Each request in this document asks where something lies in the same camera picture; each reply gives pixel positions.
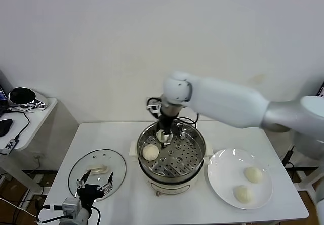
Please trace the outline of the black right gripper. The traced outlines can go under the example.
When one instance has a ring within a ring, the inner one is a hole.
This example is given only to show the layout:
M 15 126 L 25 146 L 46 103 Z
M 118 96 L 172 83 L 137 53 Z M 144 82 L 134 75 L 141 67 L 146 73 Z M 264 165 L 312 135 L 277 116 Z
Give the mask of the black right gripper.
M 178 116 L 167 116 L 162 114 L 159 117 L 158 121 L 158 126 L 159 128 L 163 131 L 163 133 L 160 136 L 160 142 L 161 142 L 161 147 L 165 148 L 167 145 L 169 145 L 172 142 L 173 139 L 173 134 L 171 133 L 171 126 L 173 121 L 177 118 Z M 181 136 L 183 132 L 183 125 L 182 124 L 177 124 L 176 125 L 176 134 L 178 136 Z

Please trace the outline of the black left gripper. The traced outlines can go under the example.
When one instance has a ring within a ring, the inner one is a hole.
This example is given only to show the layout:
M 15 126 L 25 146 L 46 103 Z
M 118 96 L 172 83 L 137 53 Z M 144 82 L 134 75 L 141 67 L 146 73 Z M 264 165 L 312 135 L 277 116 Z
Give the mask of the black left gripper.
M 86 172 L 81 179 L 76 180 L 77 194 L 82 203 L 94 203 L 96 199 L 102 198 L 102 192 L 108 194 L 113 189 L 113 172 L 103 185 L 86 184 L 91 171 Z

